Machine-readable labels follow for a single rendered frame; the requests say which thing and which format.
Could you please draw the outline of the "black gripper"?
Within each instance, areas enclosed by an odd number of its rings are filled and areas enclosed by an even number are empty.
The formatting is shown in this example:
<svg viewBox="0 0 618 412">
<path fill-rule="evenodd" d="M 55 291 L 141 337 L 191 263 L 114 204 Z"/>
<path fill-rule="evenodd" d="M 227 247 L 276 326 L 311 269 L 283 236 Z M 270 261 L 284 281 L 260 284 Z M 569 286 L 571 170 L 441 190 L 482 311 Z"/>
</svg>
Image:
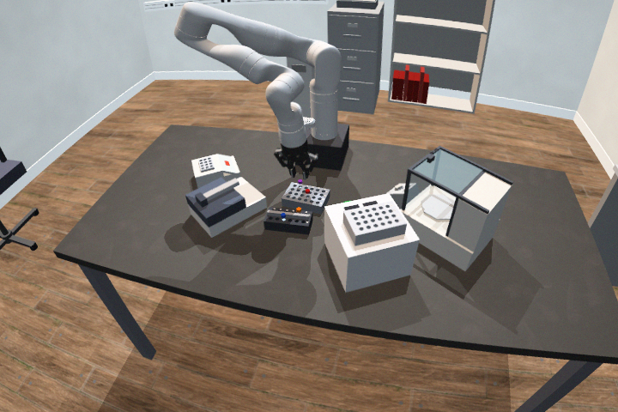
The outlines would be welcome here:
<svg viewBox="0 0 618 412">
<path fill-rule="evenodd" d="M 278 161 L 283 167 L 288 168 L 289 174 L 292 176 L 292 178 L 294 178 L 296 175 L 294 163 L 295 162 L 299 163 L 303 171 L 302 172 L 303 179 L 306 180 L 309 176 L 309 172 L 312 171 L 319 157 L 318 154 L 314 155 L 310 153 L 308 149 L 307 138 L 306 138 L 306 142 L 297 148 L 287 148 L 287 147 L 284 147 L 282 144 L 281 146 L 285 154 L 282 152 L 280 148 L 277 148 L 274 153 L 274 156 L 278 159 Z M 311 165 L 308 165 L 308 162 L 307 162 L 308 157 L 310 158 Z"/>
</svg>

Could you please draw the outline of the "grey balance with glass draft shield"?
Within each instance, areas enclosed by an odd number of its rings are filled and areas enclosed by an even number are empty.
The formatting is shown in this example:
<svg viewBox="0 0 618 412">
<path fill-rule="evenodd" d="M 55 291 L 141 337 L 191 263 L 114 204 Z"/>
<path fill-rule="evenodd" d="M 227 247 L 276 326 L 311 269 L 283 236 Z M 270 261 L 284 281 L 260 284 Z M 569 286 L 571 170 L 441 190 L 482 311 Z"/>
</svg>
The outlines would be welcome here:
<svg viewBox="0 0 618 412">
<path fill-rule="evenodd" d="M 493 238 L 512 183 L 438 146 L 387 193 L 420 244 L 466 271 Z"/>
</svg>

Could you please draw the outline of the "white tube rack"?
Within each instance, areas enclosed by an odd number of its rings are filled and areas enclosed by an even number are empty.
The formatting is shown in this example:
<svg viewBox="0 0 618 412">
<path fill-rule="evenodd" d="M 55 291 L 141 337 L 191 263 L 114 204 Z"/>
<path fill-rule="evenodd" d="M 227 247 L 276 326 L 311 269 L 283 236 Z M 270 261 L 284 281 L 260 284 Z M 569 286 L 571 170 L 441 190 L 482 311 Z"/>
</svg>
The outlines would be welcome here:
<svg viewBox="0 0 618 412">
<path fill-rule="evenodd" d="M 306 189 L 310 190 L 310 197 L 306 197 Z M 299 184 L 292 182 L 282 197 L 282 206 L 292 209 L 300 207 L 301 210 L 322 215 L 329 198 L 329 189 L 310 185 L 302 185 L 302 188 L 299 188 Z"/>
</svg>

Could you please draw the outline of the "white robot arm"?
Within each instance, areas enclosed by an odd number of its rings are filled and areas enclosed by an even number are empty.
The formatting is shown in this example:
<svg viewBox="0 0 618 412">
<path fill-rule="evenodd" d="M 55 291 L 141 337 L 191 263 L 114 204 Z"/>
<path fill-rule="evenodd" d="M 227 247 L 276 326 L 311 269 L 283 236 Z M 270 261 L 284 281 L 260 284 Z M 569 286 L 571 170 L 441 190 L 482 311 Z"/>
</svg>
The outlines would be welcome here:
<svg viewBox="0 0 618 412">
<path fill-rule="evenodd" d="M 212 24 L 226 28 L 241 45 L 211 42 L 207 36 Z M 185 3 L 181 9 L 174 35 L 183 44 L 224 63 L 250 82 L 272 82 L 265 96 L 276 115 L 284 147 L 297 148 L 304 144 L 306 129 L 312 128 L 312 136 L 318 140 L 337 136 L 341 54 L 333 45 L 193 2 Z M 315 69 L 315 78 L 310 81 L 311 118 L 303 118 L 301 107 L 292 102 L 304 89 L 301 76 L 260 54 L 294 58 Z"/>
</svg>

